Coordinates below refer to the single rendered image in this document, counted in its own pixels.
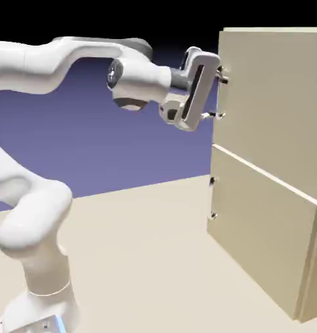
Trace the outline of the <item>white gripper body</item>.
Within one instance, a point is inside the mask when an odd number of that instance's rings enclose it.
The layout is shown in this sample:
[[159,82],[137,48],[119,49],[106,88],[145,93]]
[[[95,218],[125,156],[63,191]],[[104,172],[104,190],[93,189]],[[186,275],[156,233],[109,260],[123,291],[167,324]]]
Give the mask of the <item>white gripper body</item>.
[[177,128],[196,130],[220,64],[221,59],[215,53],[196,46],[185,51],[181,67],[173,69],[173,88],[186,92],[174,120]]

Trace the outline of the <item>beige cabinet door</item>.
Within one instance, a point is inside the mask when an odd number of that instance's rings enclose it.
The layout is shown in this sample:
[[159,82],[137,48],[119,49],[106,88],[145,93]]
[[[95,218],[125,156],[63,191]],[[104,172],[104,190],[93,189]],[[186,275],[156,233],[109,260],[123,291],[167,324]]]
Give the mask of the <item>beige cabinet door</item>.
[[211,175],[208,233],[290,318],[317,318],[317,199],[219,145]]
[[317,28],[226,28],[214,142],[317,200]]

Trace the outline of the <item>beige cabinet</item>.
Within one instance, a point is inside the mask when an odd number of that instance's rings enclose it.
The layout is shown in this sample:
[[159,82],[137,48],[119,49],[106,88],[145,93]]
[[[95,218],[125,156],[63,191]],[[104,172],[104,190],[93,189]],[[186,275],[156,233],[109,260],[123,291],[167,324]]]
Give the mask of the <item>beige cabinet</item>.
[[211,155],[214,240],[292,319],[317,318],[317,28],[233,28]]

